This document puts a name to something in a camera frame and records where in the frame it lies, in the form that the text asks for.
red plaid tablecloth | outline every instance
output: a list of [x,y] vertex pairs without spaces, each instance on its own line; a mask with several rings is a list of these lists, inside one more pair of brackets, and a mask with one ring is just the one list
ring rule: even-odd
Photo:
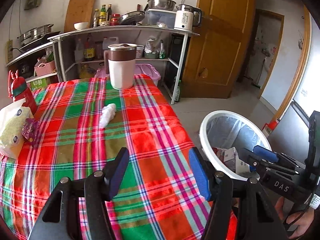
[[[107,203],[118,239],[196,239],[210,205],[199,195],[188,164],[193,146],[164,96],[145,75],[119,91],[108,79],[49,85],[34,93],[39,105],[38,139],[24,144],[18,160],[0,157],[0,215],[27,239],[61,177],[81,179],[102,169],[127,147],[130,162],[119,194]],[[101,109],[116,104],[116,116],[99,129]],[[79,201],[84,239],[90,239],[84,199]],[[228,239],[234,239],[232,216]]]

purple snack bag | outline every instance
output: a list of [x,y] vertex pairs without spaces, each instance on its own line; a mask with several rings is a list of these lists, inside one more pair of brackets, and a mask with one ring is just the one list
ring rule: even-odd
[[27,118],[22,127],[21,134],[24,139],[33,147],[37,139],[38,121]]

tiled floor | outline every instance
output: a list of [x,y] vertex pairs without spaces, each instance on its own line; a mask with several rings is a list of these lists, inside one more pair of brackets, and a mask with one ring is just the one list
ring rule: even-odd
[[[160,90],[168,100],[169,95],[163,87]],[[219,98],[181,98],[172,108],[180,119],[181,124],[188,132],[195,146],[200,148],[199,128],[204,117],[215,110],[228,110],[238,113],[260,129],[266,122],[270,122],[273,114],[262,104],[257,95],[259,89],[244,80],[243,83],[235,84],[232,95],[228,99]]]

wooden cutting board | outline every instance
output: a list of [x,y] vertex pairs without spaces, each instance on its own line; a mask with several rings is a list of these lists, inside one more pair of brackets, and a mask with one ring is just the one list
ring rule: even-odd
[[75,23],[89,22],[88,28],[93,22],[93,6],[95,0],[70,0],[66,20],[64,22],[64,32],[75,31]]

bolt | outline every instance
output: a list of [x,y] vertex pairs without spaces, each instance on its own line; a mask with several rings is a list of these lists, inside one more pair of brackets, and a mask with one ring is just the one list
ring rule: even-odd
[[94,172],[94,176],[95,177],[101,177],[103,175],[103,172],[102,171],[95,171]]
[[250,181],[251,184],[256,184],[258,182],[258,180],[256,178],[253,178],[253,177],[251,177],[249,179],[249,181]]
[[218,178],[222,178],[224,176],[224,173],[222,171],[216,171],[215,176]]
[[60,179],[60,182],[61,182],[62,184],[65,184],[65,183],[67,183],[68,181],[69,181],[69,178],[68,178],[68,177],[63,177],[63,178]]

